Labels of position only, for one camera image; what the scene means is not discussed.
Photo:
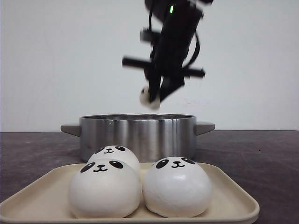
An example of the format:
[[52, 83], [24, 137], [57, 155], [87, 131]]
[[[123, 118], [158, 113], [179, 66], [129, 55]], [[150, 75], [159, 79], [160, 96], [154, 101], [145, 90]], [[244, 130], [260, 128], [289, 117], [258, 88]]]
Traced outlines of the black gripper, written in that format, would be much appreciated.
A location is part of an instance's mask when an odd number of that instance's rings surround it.
[[196, 41], [194, 53], [187, 64], [191, 41], [203, 12], [194, 4], [147, 4], [149, 27], [140, 32], [140, 39], [152, 45], [149, 60], [123, 57], [122, 65], [141, 68], [148, 72], [149, 102], [164, 101], [184, 86], [185, 77], [203, 78], [203, 69], [191, 69], [199, 55], [200, 42]]

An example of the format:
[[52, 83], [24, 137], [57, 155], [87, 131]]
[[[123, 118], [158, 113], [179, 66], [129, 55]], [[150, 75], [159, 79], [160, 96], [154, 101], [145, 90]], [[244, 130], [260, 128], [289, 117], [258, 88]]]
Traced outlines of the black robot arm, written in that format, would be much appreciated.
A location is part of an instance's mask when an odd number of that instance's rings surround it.
[[190, 69], [199, 55], [199, 41], [190, 61], [183, 64], [192, 38], [198, 37], [196, 29], [203, 12], [189, 0], [147, 0], [145, 6], [149, 16], [162, 23], [161, 31], [155, 32], [149, 19], [149, 27], [140, 33], [140, 39], [152, 45], [150, 60], [124, 57], [122, 65], [144, 70], [148, 85], [142, 89], [140, 102], [157, 109], [166, 97], [185, 84], [185, 77], [205, 76], [203, 69]]

